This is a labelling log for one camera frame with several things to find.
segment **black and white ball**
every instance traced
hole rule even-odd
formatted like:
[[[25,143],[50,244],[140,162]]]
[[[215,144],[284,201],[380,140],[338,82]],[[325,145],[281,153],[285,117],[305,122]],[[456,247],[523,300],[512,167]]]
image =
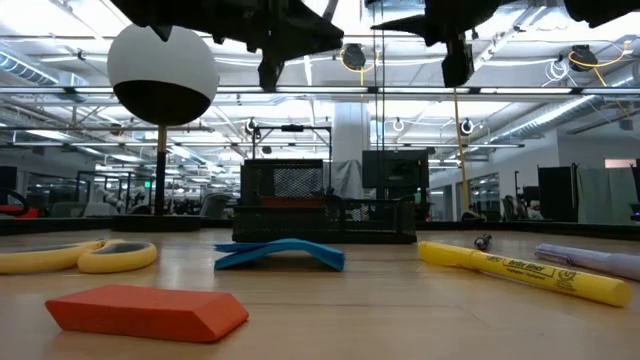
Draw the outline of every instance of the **black and white ball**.
[[[130,25],[113,41],[109,81],[120,103],[156,125],[177,126],[200,117],[218,90],[211,50],[193,31],[174,27],[163,42],[149,27]]]

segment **yellow marker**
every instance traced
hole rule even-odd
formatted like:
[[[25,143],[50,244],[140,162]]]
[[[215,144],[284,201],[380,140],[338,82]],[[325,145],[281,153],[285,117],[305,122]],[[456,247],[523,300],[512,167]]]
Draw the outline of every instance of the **yellow marker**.
[[[484,271],[613,306],[631,302],[631,287],[618,279],[433,242],[420,242],[418,250],[432,264]]]

